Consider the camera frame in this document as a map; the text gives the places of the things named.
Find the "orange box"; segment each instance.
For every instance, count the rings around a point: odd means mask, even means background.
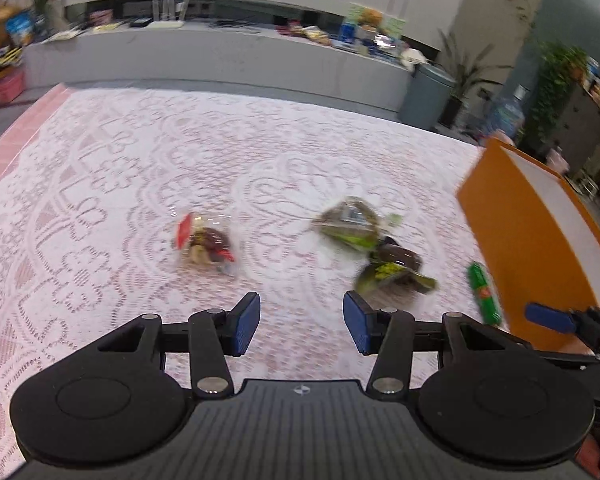
[[[458,200],[498,290],[512,334],[559,351],[574,336],[528,322],[535,302],[559,310],[600,307],[600,229],[560,175],[490,139]]]

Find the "white lace tablecloth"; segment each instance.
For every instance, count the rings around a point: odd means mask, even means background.
[[[465,280],[481,260],[455,199],[479,149],[315,105],[211,93],[77,91],[43,123],[0,180],[0,476],[21,460],[8,405],[27,377],[146,312],[181,322],[231,308],[250,290],[262,319],[245,377],[366,381],[342,320],[364,258],[325,240],[310,219],[347,195],[404,221],[395,237],[439,280],[399,302],[417,319],[478,316]],[[183,267],[174,211],[233,217],[234,280]],[[188,384],[188,359],[167,370]],[[412,386],[436,370],[417,356]]]

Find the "reception desk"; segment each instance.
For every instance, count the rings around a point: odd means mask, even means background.
[[[402,67],[282,36],[270,28],[119,28],[26,48],[27,86],[180,79],[307,92],[397,111],[411,75]]]

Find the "plastic snack bag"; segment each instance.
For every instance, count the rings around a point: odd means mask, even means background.
[[[389,227],[402,221],[400,215],[381,217],[361,198],[348,196],[322,213],[313,224],[336,240],[363,252],[373,250]]]
[[[188,213],[178,224],[175,245],[182,256],[200,266],[215,266],[223,274],[235,276],[235,252],[229,238],[226,215],[205,217]]]
[[[365,294],[395,283],[429,294],[438,288],[438,282],[420,274],[421,266],[419,254],[400,247],[398,242],[387,236],[369,254],[369,264],[360,272],[354,287],[359,294]]]

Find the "human hand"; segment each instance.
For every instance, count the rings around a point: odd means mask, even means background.
[[[576,462],[590,475],[600,478],[600,446],[591,435],[587,435],[580,451],[576,455]]]

